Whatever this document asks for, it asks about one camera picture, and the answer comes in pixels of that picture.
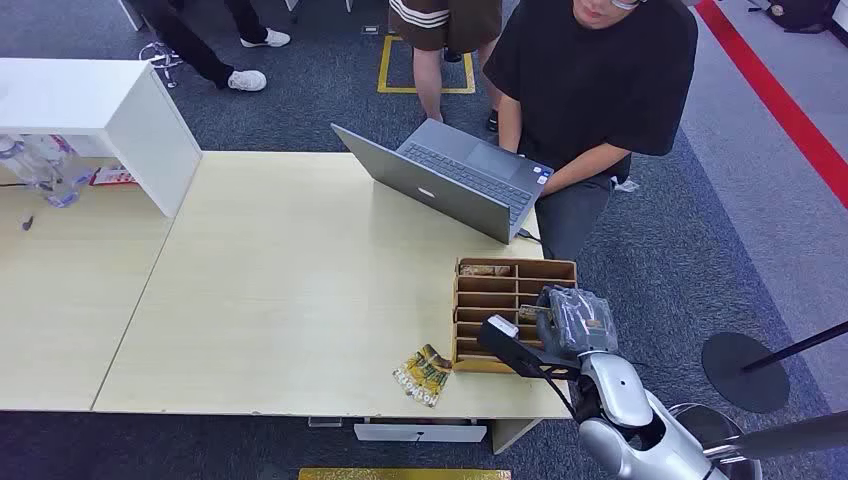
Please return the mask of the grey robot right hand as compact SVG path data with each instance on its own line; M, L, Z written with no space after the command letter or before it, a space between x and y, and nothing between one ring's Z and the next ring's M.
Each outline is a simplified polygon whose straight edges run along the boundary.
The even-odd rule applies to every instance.
M546 285L536 306L542 308L536 314L537 335L547 353L566 358L619 351L607 299L584 289Z

